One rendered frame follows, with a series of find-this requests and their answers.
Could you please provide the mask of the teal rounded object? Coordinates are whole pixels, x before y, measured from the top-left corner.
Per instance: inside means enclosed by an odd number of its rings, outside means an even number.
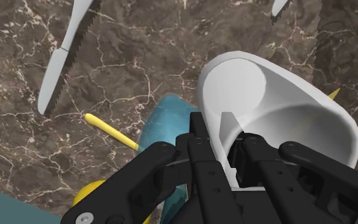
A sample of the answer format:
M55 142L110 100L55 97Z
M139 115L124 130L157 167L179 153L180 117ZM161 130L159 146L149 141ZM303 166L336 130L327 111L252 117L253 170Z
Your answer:
M138 152L142 153L151 144L164 141L176 143L176 137L189 131L190 113L197 109L175 95L163 97L143 126ZM159 224L169 224L187 199L186 185L176 187L174 193L164 201Z

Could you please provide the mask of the white knife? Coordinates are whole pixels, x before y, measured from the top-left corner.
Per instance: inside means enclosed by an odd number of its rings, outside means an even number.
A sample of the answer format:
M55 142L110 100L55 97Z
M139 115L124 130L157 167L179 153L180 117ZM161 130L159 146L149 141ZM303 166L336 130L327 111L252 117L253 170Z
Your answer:
M49 116L55 108L65 75L72 67L88 26L93 22L91 10L98 10L99 0L74 0L72 13L62 44L49 59L38 96L38 112Z

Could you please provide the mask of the yellow stick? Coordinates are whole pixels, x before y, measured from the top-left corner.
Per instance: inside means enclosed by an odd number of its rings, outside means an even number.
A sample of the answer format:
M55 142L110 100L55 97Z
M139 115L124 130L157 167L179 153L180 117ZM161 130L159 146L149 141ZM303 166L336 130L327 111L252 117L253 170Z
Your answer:
M106 134L109 134L111 137L115 138L120 143L124 144L125 146L128 146L134 151L138 151L139 145L136 142L134 142L129 137L122 134L120 131L116 130L100 118L96 117L95 115L87 113L84 115L84 119L87 124L104 131Z

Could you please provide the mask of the white cup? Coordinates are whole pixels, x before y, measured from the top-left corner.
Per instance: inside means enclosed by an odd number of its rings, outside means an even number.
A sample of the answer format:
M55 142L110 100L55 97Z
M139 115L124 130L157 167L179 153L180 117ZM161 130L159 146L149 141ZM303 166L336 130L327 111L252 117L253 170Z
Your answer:
M232 188L239 170L228 154L241 132L278 148L301 143L351 168L358 161L358 126L349 113L303 78L251 53L218 55L197 82L198 109L210 144Z

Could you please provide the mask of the yellow round object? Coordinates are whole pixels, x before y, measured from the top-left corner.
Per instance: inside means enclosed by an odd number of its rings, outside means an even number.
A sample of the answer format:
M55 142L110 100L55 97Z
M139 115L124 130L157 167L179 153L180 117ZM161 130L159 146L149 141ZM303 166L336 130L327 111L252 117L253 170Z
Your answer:
M153 206L131 202L134 187L120 179L111 177L83 187L61 224L149 224Z

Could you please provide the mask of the white utensil tip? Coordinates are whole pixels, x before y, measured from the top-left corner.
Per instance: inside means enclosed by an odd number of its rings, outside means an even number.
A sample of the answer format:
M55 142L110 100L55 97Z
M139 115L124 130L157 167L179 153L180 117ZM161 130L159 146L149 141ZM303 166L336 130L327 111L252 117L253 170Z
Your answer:
M284 11L291 3L291 0L273 0L272 16L277 17Z

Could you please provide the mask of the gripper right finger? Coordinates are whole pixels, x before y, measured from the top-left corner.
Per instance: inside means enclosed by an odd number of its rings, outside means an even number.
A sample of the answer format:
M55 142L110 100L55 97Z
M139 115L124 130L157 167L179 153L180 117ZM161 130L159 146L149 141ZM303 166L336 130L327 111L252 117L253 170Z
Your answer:
M244 208L247 220L265 224L356 224L358 171L300 143L278 148L240 133L229 153L243 188L262 186L262 206Z

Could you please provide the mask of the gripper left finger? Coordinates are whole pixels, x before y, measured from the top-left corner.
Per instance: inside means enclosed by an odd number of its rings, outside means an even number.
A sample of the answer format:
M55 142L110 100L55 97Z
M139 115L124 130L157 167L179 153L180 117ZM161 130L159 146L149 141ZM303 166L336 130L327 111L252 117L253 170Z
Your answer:
M153 143L66 212L60 224L142 224L176 189L188 184L201 224L244 224L200 112L176 145Z

